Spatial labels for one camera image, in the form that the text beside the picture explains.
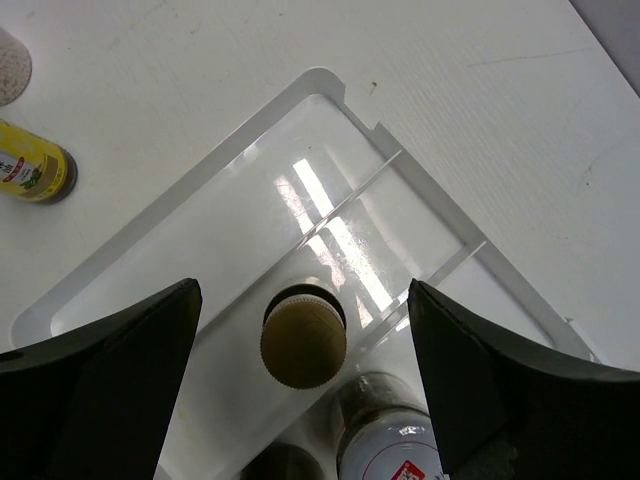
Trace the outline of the white-lid sauce jar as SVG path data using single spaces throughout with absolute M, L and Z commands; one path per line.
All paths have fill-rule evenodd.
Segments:
M 446 479 L 430 416 L 398 377 L 369 372 L 343 383 L 332 402 L 340 479 Z
M 319 462 L 306 450 L 289 443 L 275 442 L 265 448 L 241 471 L 245 480 L 323 480 Z

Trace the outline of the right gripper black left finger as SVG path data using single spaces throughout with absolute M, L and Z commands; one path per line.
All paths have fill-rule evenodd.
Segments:
M 153 478 L 201 308 L 199 283 L 186 278 L 3 353 L 2 478 Z

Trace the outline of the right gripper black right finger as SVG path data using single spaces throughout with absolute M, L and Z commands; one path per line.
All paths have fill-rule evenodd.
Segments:
M 531 341 L 419 280 L 411 335 L 452 479 L 635 479 L 639 375 Z

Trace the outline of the yellow bottle front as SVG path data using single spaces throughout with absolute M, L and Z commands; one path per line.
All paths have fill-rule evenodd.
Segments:
M 260 336 L 268 373 L 295 390 L 333 379 L 347 354 L 347 318 L 334 290 L 315 277 L 293 282 L 268 303 Z

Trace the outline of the yellow bottle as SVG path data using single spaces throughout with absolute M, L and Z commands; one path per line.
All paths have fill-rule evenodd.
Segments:
M 74 189 L 78 168 L 58 144 L 1 121 L 1 193 L 30 203 L 52 204 Z
M 347 318 L 334 290 L 315 277 L 293 282 L 268 303 L 260 336 L 268 373 L 295 390 L 333 379 L 347 354 Z

